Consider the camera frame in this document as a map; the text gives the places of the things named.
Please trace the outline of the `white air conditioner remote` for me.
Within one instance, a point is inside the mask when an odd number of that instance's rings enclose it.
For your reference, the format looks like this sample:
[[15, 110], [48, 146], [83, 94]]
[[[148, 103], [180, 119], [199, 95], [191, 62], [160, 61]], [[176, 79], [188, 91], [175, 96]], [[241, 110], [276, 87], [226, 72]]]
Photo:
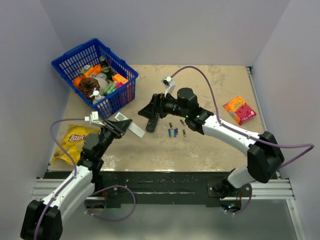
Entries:
[[[118, 121], [118, 122], [119, 122], [119, 121], [128, 120], [128, 118], [127, 118], [125, 115], [123, 115], [121, 112], [118, 112], [118, 113], [115, 115], [114, 119], [115, 119], [116, 121]], [[134, 133], [135, 135], [137, 135], [139, 138], [142, 138], [142, 137], [145, 135], [145, 131], [144, 131], [142, 128], [140, 128], [138, 125], [136, 125], [134, 122], [132, 122], [132, 123], [129, 125], [128, 129], [129, 129], [132, 133]]]

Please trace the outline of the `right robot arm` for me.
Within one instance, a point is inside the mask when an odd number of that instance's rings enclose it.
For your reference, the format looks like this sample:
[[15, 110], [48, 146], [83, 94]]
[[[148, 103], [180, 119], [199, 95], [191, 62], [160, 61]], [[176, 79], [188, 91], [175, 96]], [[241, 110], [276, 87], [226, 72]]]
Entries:
[[221, 199], [235, 196], [247, 184], [266, 184], [285, 160], [272, 133], [258, 134], [228, 122], [219, 122], [216, 114], [199, 105], [198, 97], [188, 87], [179, 89], [176, 98], [169, 93], [153, 94], [138, 115], [147, 119], [162, 119], [167, 115], [182, 117], [192, 131], [221, 140], [247, 157], [245, 167], [232, 170], [213, 185], [213, 191]]

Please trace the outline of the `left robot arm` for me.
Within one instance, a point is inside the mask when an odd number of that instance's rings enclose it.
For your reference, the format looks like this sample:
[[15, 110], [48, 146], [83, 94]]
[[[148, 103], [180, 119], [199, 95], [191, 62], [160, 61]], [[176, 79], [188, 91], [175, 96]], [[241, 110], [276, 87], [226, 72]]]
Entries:
[[132, 122], [105, 120], [99, 133], [84, 138], [80, 159], [70, 175], [46, 197], [28, 204], [20, 232], [23, 240], [60, 239], [64, 222], [79, 205], [90, 195], [103, 192], [102, 156], [113, 140], [122, 138]]

